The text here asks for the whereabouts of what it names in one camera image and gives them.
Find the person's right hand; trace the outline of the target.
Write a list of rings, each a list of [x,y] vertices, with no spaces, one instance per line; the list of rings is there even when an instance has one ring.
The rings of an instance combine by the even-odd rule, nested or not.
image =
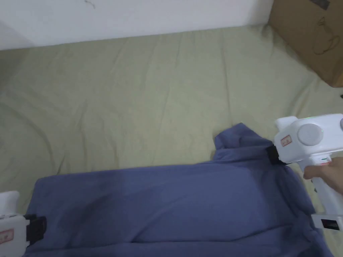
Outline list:
[[[343,158],[335,157],[324,166],[308,166],[304,169],[306,180],[320,178],[339,194],[343,194]]]

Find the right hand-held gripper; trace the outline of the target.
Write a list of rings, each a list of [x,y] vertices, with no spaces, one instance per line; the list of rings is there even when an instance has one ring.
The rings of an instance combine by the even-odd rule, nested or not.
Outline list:
[[[272,146],[266,149],[272,164],[297,163],[303,171],[307,166],[325,166],[331,155],[343,150],[343,115],[326,114],[299,119],[295,116],[279,118],[275,122],[278,133]],[[343,230],[343,198],[322,179],[314,178],[324,212],[312,215],[316,228]]]

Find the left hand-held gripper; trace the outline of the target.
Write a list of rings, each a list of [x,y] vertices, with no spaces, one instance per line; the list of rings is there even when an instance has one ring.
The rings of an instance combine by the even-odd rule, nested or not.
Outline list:
[[[21,215],[17,212],[18,191],[0,193],[0,252],[25,253],[27,247],[44,238],[45,216]]]

